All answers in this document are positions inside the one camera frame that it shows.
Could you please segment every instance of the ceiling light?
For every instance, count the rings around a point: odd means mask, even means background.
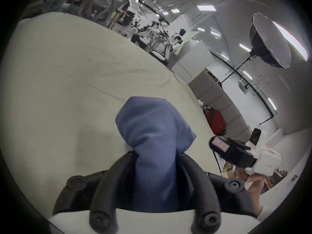
[[[213,32],[213,31],[210,31],[210,33],[211,33],[211,34],[213,34],[213,35],[215,35],[215,36],[217,36],[217,37],[219,37],[219,36],[220,36],[220,34],[215,33],[215,32]]]
[[[248,49],[246,46],[242,45],[241,43],[239,45],[240,45],[240,47],[242,47],[243,49],[247,50],[248,52],[252,51],[251,49]]]
[[[227,56],[225,56],[224,54],[221,54],[221,56],[223,56],[225,59],[229,60],[229,58]]]
[[[172,13],[179,13],[180,12],[178,9],[173,9],[171,11],[172,11]]]
[[[273,22],[275,24],[275,26],[279,29],[279,31],[282,33],[283,37],[285,37],[285,39],[287,41],[290,42],[291,45],[293,45],[296,50],[299,51],[299,53],[302,55],[302,57],[307,60],[308,59],[308,52],[306,51],[306,49],[301,45],[301,43],[291,34],[289,33],[286,29],[284,29],[282,26],[280,26],[278,23]]]
[[[268,100],[269,100],[269,102],[272,104],[272,106],[273,106],[274,110],[276,110],[277,108],[275,107],[275,105],[274,105],[273,101],[272,101],[270,98],[268,98]]]
[[[216,11],[213,5],[197,5],[197,8],[201,11]]]
[[[245,75],[247,75],[249,77],[250,80],[252,80],[252,77],[245,70],[243,72]]]

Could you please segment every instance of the pink label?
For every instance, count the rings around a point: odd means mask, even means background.
[[[213,144],[214,146],[218,147],[223,152],[226,152],[229,149],[229,147],[230,147],[227,143],[225,143],[223,140],[220,140],[217,137],[213,139],[211,144]]]

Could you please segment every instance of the ceiling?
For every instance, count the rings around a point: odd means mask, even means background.
[[[242,63],[248,53],[239,44],[252,48],[249,39],[249,29],[252,15],[261,12],[272,21],[278,22],[294,35],[311,53],[308,32],[302,19],[295,11],[290,1],[284,0],[148,0],[149,5],[156,10],[165,9],[169,15],[165,18],[172,22],[179,15],[186,13],[196,5],[212,4],[216,12],[206,21],[198,25],[204,28],[195,39],[202,39],[206,45],[217,53],[229,57],[232,66]],[[178,8],[179,14],[170,10]],[[210,33],[211,28],[220,32],[216,38]],[[297,50],[290,45],[291,66],[288,69],[272,67],[259,57],[246,63],[244,68],[255,81],[259,82],[261,91],[270,97],[277,106],[274,122],[278,128],[283,128],[289,134],[312,125],[312,67],[310,59],[306,62]]]

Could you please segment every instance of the screw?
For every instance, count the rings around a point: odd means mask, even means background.
[[[230,182],[230,187],[232,188],[239,188],[240,184],[237,181]]]
[[[106,216],[101,213],[96,213],[95,216],[93,217],[93,222],[97,225],[101,225],[104,228],[108,228],[110,226],[110,218],[109,216]]]
[[[203,219],[203,227],[204,228],[212,228],[215,227],[219,222],[218,214],[216,213],[210,213]]]

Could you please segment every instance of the cable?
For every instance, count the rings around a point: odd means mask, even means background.
[[[216,4],[218,4],[218,3],[221,3],[221,2],[223,2],[224,0],[222,0],[222,1],[220,1],[220,2],[217,2],[217,3],[215,3],[214,5],[216,5]]]

